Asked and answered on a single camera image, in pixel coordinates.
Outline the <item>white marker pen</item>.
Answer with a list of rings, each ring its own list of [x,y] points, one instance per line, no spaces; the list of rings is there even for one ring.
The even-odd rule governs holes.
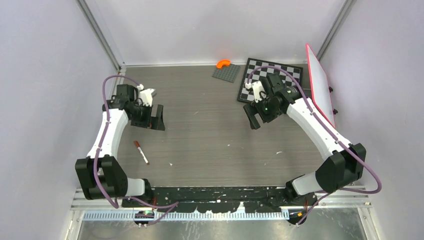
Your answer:
[[[148,161],[148,159],[147,159],[146,155],[144,154],[143,150],[141,149],[141,147],[137,147],[137,149],[138,149],[139,153],[141,154],[141,156],[142,156],[142,158],[143,158],[144,162],[145,162],[147,165],[149,165],[149,164],[150,164],[150,162]]]

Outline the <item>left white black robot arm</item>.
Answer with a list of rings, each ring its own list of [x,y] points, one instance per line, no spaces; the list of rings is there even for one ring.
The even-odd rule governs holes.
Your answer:
[[[88,200],[134,197],[141,207],[153,202],[153,193],[147,179],[127,177],[117,161],[117,153],[127,124],[138,128],[164,131],[163,106],[157,106],[152,115],[154,88],[143,85],[119,84],[116,95],[102,106],[102,123],[85,158],[77,159],[75,171],[84,196]]]

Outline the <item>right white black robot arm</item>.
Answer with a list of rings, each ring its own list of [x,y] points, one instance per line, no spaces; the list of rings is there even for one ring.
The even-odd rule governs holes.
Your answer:
[[[301,93],[298,86],[286,86],[279,74],[269,74],[258,81],[245,83],[254,99],[243,109],[250,127],[260,128],[256,116],[270,123],[281,115],[294,120],[317,147],[323,163],[312,173],[301,175],[285,185],[285,198],[291,205],[299,205],[307,194],[324,191],[333,193],[359,180],[364,167],[366,149],[360,143],[351,144],[317,111],[312,100]]]

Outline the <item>pink framed whiteboard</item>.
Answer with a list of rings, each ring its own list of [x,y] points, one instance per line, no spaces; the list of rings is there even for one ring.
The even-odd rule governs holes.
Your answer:
[[[312,102],[324,118],[336,128],[327,74],[309,44],[305,45],[305,50]]]

